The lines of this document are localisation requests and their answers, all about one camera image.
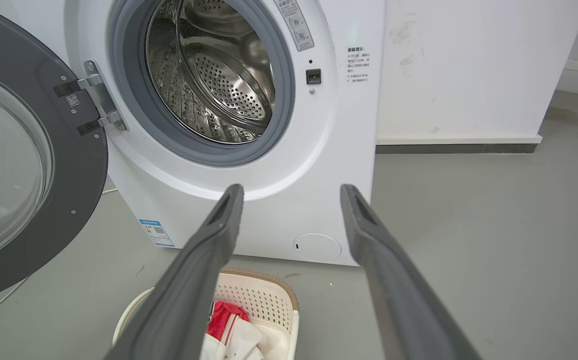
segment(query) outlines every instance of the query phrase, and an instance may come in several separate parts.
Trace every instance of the laundry basket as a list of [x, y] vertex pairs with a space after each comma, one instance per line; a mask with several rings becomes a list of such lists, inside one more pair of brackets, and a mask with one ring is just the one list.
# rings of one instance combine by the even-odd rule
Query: laundry basket
[[[124, 310], [113, 332], [113, 345], [132, 314], [153, 290], [143, 291]], [[213, 301], [232, 303], [247, 312], [250, 323], [262, 334], [263, 344], [259, 348], [265, 360], [293, 360], [298, 340], [298, 299], [287, 283], [256, 271], [223, 268]]]

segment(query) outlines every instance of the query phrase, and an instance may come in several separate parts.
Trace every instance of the washing machine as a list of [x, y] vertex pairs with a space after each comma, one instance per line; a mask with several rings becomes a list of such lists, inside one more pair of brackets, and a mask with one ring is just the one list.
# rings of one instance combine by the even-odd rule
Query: washing machine
[[385, 0], [0, 0], [0, 291], [107, 174], [154, 246], [239, 183], [235, 254], [355, 265], [339, 188], [371, 196], [384, 27]]

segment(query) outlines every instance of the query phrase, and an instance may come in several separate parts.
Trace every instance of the stainless steel drum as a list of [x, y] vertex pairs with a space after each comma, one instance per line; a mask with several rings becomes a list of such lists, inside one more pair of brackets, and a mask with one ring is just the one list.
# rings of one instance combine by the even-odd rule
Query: stainless steel drum
[[151, 19], [147, 64], [163, 104], [183, 127], [214, 142], [255, 141], [275, 101], [267, 52], [222, 0], [166, 0]]

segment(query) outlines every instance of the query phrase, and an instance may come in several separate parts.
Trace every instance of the qr code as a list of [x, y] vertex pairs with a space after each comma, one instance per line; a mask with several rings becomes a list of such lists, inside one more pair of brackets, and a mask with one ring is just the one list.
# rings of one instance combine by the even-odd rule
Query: qr code
[[76, 109], [77, 107], [79, 107], [81, 105], [81, 101], [78, 99], [78, 96], [76, 96], [76, 95], [69, 95], [69, 96], [67, 96], [66, 99], [69, 102], [69, 106], [72, 109]]

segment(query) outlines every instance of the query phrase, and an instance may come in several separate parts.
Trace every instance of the wall stain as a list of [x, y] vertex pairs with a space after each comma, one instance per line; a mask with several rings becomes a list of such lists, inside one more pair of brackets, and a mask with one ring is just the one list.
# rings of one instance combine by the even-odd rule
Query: wall stain
[[413, 75], [413, 71], [410, 69], [410, 65], [415, 62], [414, 56], [415, 55], [409, 55], [405, 57], [399, 64], [400, 70], [405, 76], [405, 79], [409, 79]]
[[417, 21], [410, 20], [404, 22], [398, 29], [391, 29], [389, 31], [389, 37], [391, 38], [391, 43], [395, 46], [408, 44], [411, 42], [411, 32], [413, 27], [416, 25]]

